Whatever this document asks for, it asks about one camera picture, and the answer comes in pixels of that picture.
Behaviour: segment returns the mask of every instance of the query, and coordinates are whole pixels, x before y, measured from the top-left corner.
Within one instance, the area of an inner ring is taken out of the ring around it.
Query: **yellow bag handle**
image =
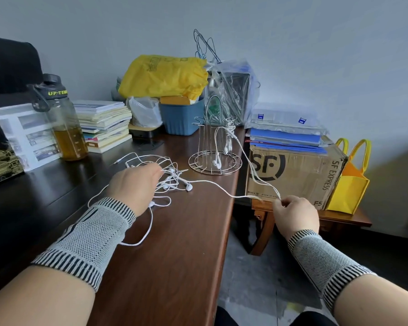
[[[349,142],[346,138],[341,137],[338,139],[338,141],[335,143],[337,146],[340,145],[340,143],[343,142],[343,153],[348,154],[348,148],[349,148]]]
[[[358,149],[363,144],[366,144],[366,149],[364,152],[363,166],[360,169],[361,174],[364,174],[364,172],[367,170],[367,166],[369,165],[370,151],[372,150],[372,142],[370,142],[368,139],[362,139],[361,141],[358,142],[357,145],[355,145],[354,149],[351,152],[351,155],[349,156],[349,161],[351,161],[355,156],[355,153],[357,153]]]

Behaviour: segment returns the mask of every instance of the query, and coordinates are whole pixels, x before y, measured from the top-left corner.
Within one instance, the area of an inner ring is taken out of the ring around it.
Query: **wire earphone holder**
[[[219,108],[209,109],[214,98],[219,101]],[[242,160],[233,153],[234,129],[239,125],[238,119],[224,118],[222,102],[213,95],[207,101],[204,116],[195,120],[197,122],[193,124],[199,127],[198,152],[189,158],[190,168],[207,175],[228,175],[238,171]]]

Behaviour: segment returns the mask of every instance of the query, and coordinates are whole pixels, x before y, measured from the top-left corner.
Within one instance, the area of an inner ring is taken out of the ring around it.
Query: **cardboard box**
[[[281,197],[304,197],[321,210],[330,197],[348,157],[335,145],[327,154],[267,149],[251,145],[250,160],[257,175],[272,184]],[[256,184],[248,168],[246,194],[272,201],[277,198],[272,187]]]

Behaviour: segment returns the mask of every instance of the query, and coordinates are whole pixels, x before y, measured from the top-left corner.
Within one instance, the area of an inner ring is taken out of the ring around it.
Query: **blue plastic bin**
[[[192,123],[198,122],[196,116],[203,117],[204,100],[192,105],[159,104],[159,108],[168,134],[189,136],[198,130],[198,126]]]

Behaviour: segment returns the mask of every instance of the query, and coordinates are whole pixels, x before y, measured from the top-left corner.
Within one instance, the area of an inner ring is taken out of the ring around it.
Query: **gray wall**
[[[109,98],[140,54],[193,55],[194,28],[249,60],[261,101],[314,105],[351,146],[369,138],[364,208],[408,236],[408,0],[0,0],[0,37],[31,42],[73,98]]]

